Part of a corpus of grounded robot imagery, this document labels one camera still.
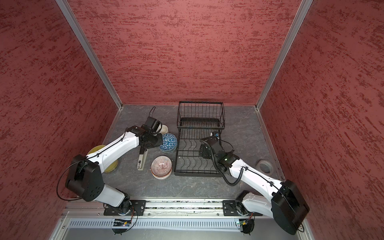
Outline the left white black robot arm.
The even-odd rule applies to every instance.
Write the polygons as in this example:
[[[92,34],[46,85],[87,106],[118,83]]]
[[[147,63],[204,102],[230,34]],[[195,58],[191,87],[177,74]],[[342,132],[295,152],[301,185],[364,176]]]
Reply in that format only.
[[[113,209],[118,215],[125,216],[133,210],[128,194],[105,184],[103,173],[127,152],[142,147],[156,148],[163,144],[163,135],[145,127],[133,126],[102,149],[88,154],[77,155],[67,173],[65,187],[86,202],[100,202]]]

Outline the pink striped bowl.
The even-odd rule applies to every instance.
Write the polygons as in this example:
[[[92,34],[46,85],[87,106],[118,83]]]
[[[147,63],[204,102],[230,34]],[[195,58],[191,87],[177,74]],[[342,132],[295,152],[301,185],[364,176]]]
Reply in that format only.
[[[151,164],[151,172],[157,176],[167,175],[172,172],[172,161],[166,156],[159,156],[155,158]]]

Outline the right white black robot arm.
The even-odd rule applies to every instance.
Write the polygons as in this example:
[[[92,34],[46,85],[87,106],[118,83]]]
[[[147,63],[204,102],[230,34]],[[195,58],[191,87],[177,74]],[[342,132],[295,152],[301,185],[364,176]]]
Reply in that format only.
[[[280,181],[252,168],[233,152],[226,152],[217,137],[200,142],[200,156],[213,162],[227,185],[244,182],[259,193],[245,191],[238,197],[239,214],[258,213],[273,218],[290,235],[300,230],[310,207],[294,182]]]

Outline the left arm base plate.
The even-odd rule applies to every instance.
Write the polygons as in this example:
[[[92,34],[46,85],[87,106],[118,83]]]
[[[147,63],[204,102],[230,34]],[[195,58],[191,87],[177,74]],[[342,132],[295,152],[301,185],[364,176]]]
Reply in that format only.
[[[129,216],[142,216],[146,208],[146,200],[130,200],[125,201],[119,207],[112,207],[104,204],[104,216],[118,216],[118,217],[129,217]]]

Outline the blue triangle pattern bowl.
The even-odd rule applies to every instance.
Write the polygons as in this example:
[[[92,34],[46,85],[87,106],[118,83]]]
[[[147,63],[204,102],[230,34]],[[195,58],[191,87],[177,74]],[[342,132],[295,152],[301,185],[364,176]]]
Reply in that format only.
[[[163,135],[163,144],[159,146],[161,152],[169,154],[177,149],[178,140],[175,135],[167,133]]]

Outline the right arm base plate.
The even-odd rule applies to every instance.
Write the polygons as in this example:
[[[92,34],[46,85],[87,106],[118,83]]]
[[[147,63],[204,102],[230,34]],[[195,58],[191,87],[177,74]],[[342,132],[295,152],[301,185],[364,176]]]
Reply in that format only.
[[[263,216],[260,213],[248,211],[245,206],[237,200],[223,200],[223,212],[226,217],[259,217]]]

